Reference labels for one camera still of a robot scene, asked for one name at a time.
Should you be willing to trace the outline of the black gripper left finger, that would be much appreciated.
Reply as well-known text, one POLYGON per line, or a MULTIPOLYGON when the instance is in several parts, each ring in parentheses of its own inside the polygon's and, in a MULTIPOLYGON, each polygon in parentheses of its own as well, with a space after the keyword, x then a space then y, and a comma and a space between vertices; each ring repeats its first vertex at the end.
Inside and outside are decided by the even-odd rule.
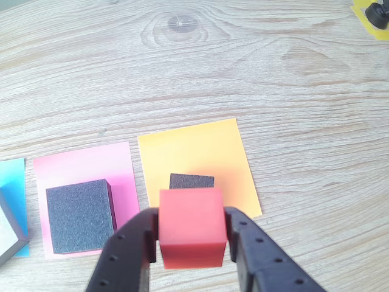
POLYGON ((108 239, 86 291, 149 291, 158 239, 158 208, 141 211, 108 239))

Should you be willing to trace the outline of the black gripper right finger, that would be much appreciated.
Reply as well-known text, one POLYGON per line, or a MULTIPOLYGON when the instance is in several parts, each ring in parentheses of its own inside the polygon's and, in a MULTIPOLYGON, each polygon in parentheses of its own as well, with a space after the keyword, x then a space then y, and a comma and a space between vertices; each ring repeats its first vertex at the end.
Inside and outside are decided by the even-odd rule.
POLYGON ((245 213, 234 207, 224 212, 240 291, 325 290, 245 213))

